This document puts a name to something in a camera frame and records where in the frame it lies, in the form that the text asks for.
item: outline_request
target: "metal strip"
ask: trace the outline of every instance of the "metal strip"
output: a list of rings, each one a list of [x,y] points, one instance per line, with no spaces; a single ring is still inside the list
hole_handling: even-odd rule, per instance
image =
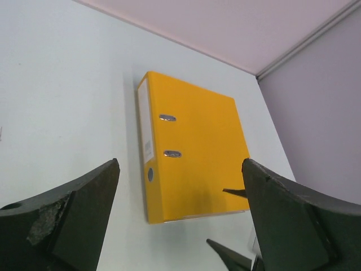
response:
[[[349,4],[347,4],[344,8],[339,10],[338,13],[334,14],[331,18],[325,21],[322,25],[317,27],[314,31],[312,31],[309,35],[307,35],[302,41],[298,44],[294,45],[290,50],[285,52],[280,57],[276,58],[271,64],[269,64],[266,68],[261,70],[258,74],[256,74],[256,78],[258,81],[264,79],[267,75],[269,75],[272,71],[277,69],[279,66],[284,64],[290,58],[295,56],[298,52],[303,50],[306,46],[317,40],[324,33],[342,21],[344,18],[352,14],[361,6],[361,0],[353,0]]]

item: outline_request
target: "yellow binder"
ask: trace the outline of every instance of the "yellow binder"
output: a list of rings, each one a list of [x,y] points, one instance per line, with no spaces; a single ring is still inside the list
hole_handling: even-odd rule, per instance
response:
[[[138,102],[149,223],[249,209],[222,192],[249,157],[233,98],[148,72]]]

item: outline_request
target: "table surface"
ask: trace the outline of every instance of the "table surface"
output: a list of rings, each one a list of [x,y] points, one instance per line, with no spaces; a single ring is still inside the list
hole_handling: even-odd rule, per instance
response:
[[[98,270],[225,270],[207,238],[254,256],[249,212],[147,224],[135,106],[149,70],[234,97],[251,157],[293,179],[254,76],[73,1],[3,1],[0,35],[1,206],[117,158]]]

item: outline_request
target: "desk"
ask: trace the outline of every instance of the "desk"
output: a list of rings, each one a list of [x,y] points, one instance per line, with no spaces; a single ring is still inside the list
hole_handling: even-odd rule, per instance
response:
[[[234,97],[251,157],[293,178],[254,76],[72,1],[4,1],[0,35],[0,206],[117,158],[99,271],[225,270],[207,238],[253,257],[249,212],[147,224],[135,88],[154,70]]]

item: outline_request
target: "white spine label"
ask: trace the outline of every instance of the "white spine label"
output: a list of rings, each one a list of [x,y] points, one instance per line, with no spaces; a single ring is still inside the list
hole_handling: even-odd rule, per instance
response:
[[[144,164],[154,157],[151,110],[149,107],[148,80],[144,79],[138,89],[140,129]]]

